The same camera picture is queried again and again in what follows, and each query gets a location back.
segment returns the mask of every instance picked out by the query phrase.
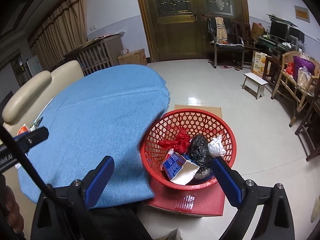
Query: screw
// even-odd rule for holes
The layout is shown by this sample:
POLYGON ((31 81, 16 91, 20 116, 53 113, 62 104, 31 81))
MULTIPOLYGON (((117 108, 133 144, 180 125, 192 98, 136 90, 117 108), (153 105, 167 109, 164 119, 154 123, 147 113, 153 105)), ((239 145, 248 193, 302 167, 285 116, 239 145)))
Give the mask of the screw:
POLYGON ((82 183, 82 181, 80 179, 76 179, 72 184, 74 186, 79 186, 82 183))
POLYGON ((281 183, 277 183, 276 185, 278 189, 283 189, 283 185, 281 183))
POLYGON ((247 184, 248 186, 250 186, 250 187, 254 185, 254 182, 253 182, 253 180, 251 180, 251 179, 248 179, 248 180, 246 180, 245 182, 246 182, 246 184, 247 184))

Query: blue towel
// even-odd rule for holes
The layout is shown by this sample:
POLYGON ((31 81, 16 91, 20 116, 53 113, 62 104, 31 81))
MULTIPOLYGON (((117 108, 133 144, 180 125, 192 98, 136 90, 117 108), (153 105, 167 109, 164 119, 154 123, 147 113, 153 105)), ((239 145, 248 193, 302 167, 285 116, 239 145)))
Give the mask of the blue towel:
MULTIPOLYGON (((148 67, 97 71, 67 87, 45 109, 41 126, 49 138, 30 150, 29 160, 45 183, 63 187, 110 155, 115 170, 95 208, 152 198, 139 145, 169 102, 165 81, 148 67)), ((23 168, 18 174, 22 192, 37 203, 40 190, 23 168)))

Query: door handle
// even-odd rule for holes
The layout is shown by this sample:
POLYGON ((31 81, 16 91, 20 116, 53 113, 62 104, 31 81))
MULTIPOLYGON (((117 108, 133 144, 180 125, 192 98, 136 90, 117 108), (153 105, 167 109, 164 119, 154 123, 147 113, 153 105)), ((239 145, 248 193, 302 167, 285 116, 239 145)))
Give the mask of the door handle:
POLYGON ((195 13, 195 22, 199 22, 199 20, 198 20, 198 15, 197 15, 198 11, 195 10, 194 13, 195 13))
POLYGON ((203 10, 201 10, 200 13, 201 13, 201 21, 204 22, 204 12, 203 12, 203 10))

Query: white tiled floor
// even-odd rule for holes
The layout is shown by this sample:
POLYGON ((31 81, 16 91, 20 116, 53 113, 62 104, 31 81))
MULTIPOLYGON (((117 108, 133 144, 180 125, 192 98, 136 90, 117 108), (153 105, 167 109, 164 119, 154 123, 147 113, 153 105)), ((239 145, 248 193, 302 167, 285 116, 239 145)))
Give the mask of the white tiled floor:
MULTIPOLYGON (((223 119, 237 142, 233 169, 258 185, 284 184, 295 227, 296 240, 303 240, 317 221, 310 222, 314 200, 320 194, 320 158, 306 162, 300 140, 294 134, 298 122, 289 127, 290 116, 271 93, 256 100, 241 86, 249 69, 214 69, 207 60, 179 60, 148 64, 167 82, 175 104, 221 107, 223 119)), ((262 207, 253 218, 244 239, 251 239, 262 207)), ((194 218, 142 206, 139 217, 153 238, 179 228, 184 240, 219 239, 236 213, 225 201, 222 217, 194 218)))

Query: red cloth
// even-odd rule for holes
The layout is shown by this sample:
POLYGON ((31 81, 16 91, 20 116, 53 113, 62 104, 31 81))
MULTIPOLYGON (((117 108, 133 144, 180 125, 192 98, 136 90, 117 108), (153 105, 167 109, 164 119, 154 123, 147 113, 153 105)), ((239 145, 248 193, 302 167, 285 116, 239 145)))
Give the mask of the red cloth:
POLYGON ((159 141, 158 145, 164 149, 173 148, 175 152, 183 154, 188 150, 190 145, 190 136, 187 135, 185 129, 181 128, 174 141, 163 140, 159 141))
POLYGON ((288 63, 288 66, 287 68, 285 69, 285 71, 289 74, 289 75, 292 75, 294 77, 294 63, 293 62, 290 62, 288 63))

